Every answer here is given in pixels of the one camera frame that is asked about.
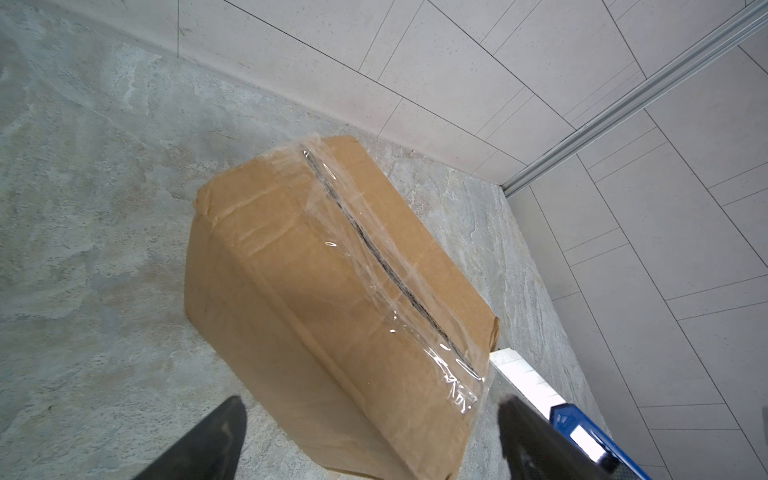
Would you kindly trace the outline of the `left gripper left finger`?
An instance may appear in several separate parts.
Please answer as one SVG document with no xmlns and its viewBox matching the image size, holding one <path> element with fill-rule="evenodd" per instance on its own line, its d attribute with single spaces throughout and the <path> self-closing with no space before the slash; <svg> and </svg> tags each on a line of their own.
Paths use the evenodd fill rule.
<svg viewBox="0 0 768 480">
<path fill-rule="evenodd" d="M 135 479 L 234 479 L 246 432 L 245 405 L 231 396 Z"/>
</svg>

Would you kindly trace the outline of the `blue utility knife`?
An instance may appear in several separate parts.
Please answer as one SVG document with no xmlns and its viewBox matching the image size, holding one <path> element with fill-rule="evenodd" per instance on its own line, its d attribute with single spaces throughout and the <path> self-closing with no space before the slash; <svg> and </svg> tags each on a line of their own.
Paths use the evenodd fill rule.
<svg viewBox="0 0 768 480">
<path fill-rule="evenodd" d="M 596 423 L 565 399 L 515 350 L 490 354 L 490 362 L 549 424 L 613 479 L 649 479 Z"/>
</svg>

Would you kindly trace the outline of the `brown cardboard express box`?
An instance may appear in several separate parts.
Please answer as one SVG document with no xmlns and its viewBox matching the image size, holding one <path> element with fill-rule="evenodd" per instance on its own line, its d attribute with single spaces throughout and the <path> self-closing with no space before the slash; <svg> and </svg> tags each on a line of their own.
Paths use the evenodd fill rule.
<svg viewBox="0 0 768 480">
<path fill-rule="evenodd" d="M 454 479 L 499 320 L 352 136 L 223 172 L 194 202 L 190 322 L 314 462 Z"/>
</svg>

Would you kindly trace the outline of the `right aluminium corner post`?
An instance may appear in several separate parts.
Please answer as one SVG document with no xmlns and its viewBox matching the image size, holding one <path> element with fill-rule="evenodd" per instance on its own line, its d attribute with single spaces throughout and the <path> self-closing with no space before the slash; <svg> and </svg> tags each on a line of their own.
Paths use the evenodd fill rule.
<svg viewBox="0 0 768 480">
<path fill-rule="evenodd" d="M 751 3 L 504 183 L 504 195 L 515 195 L 708 67 L 766 25 L 767 3 Z"/>
</svg>

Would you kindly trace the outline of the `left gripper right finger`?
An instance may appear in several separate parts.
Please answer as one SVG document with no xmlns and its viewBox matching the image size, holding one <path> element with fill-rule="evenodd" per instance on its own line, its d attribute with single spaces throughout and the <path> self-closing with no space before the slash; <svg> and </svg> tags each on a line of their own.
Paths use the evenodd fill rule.
<svg viewBox="0 0 768 480">
<path fill-rule="evenodd" d="M 519 397 L 499 404 L 497 420 L 512 479 L 609 479 Z"/>
</svg>

